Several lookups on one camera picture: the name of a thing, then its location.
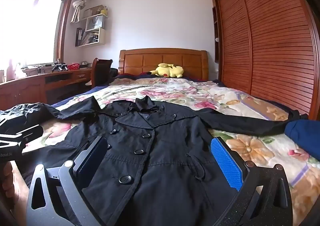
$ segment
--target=tied curtain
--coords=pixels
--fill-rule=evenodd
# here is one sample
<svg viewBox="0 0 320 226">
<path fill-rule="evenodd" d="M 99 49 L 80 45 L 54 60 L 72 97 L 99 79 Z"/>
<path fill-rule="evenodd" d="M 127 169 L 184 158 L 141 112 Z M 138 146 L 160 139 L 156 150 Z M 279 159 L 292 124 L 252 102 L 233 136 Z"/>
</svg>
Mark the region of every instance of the tied curtain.
<svg viewBox="0 0 320 226">
<path fill-rule="evenodd" d="M 72 5 L 75 8 L 75 12 L 73 13 L 71 23 L 77 23 L 80 21 L 80 10 L 85 7 L 86 0 L 77 0 Z"/>
</svg>

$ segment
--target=bed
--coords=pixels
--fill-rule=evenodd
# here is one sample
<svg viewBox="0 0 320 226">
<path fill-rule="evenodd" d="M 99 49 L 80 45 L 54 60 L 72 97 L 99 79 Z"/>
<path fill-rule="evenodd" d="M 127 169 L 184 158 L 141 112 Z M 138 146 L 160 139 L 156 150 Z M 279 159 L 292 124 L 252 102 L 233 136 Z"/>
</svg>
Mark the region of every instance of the bed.
<svg viewBox="0 0 320 226">
<path fill-rule="evenodd" d="M 186 70 L 184 76 L 192 79 L 139 79 L 135 76 L 154 70 L 161 62 L 182 66 Z M 147 95 L 152 100 L 180 104 L 194 110 L 212 108 L 228 115 L 267 120 L 288 118 L 287 112 L 271 103 L 239 90 L 220 87 L 213 81 L 203 81 L 208 79 L 205 51 L 168 48 L 122 50 L 119 73 L 129 73 L 132 76 L 119 76 L 109 85 L 75 96 L 57 106 L 57 109 L 68 108 L 91 96 L 94 96 L 103 108 L 116 100 L 134 101 Z M 50 120 L 43 123 L 43 136 L 27 144 L 24 152 L 63 141 L 67 133 L 78 123 L 78 120 Z M 273 167 L 277 163 L 283 165 L 292 195 L 294 225 L 299 225 L 320 194 L 320 162 L 296 146 L 285 134 L 256 137 L 218 130 L 210 130 L 210 133 L 213 137 L 222 137 L 244 160 L 251 160 L 264 167 Z"/>
</svg>

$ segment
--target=window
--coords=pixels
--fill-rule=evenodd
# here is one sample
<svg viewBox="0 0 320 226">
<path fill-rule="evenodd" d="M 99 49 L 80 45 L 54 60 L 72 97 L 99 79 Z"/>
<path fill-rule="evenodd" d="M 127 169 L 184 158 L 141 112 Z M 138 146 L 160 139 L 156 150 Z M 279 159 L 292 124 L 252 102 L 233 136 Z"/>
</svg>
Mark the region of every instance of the window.
<svg viewBox="0 0 320 226">
<path fill-rule="evenodd" d="M 70 3 L 71 0 L 8 1 L 7 13 L 0 14 L 0 69 L 7 68 L 9 59 L 13 66 L 35 66 L 62 59 L 59 46 L 64 46 L 61 34 L 64 35 L 63 21 Z"/>
</svg>

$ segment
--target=wooden desk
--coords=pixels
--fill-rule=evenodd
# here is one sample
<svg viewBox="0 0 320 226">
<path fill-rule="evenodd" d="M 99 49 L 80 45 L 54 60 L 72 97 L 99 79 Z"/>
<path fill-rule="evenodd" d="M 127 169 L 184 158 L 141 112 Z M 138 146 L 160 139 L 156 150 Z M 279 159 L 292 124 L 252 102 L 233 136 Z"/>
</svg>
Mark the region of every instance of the wooden desk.
<svg viewBox="0 0 320 226">
<path fill-rule="evenodd" d="M 0 84 L 0 110 L 24 103 L 47 103 L 51 90 L 90 81 L 91 69 L 62 71 L 29 76 Z"/>
</svg>

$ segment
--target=finger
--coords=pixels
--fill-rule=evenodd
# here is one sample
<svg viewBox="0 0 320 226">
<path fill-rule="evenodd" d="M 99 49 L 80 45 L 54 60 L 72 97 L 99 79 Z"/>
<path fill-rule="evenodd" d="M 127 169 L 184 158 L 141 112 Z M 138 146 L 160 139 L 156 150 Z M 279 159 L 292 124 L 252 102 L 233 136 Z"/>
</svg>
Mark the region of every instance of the finger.
<svg viewBox="0 0 320 226">
<path fill-rule="evenodd" d="M 8 198 L 12 198 L 14 197 L 14 186 L 12 186 L 11 188 L 9 188 L 8 190 L 5 191 L 5 195 Z"/>
<path fill-rule="evenodd" d="M 2 183 L 2 188 L 5 191 L 7 191 L 8 189 L 11 188 L 12 185 L 13 185 L 13 174 L 11 173 L 10 175 L 6 176 L 6 178 L 4 179 Z"/>
<path fill-rule="evenodd" d="M 12 165 L 10 162 L 7 162 L 3 168 L 3 174 L 4 176 L 9 175 L 12 172 Z"/>
</svg>

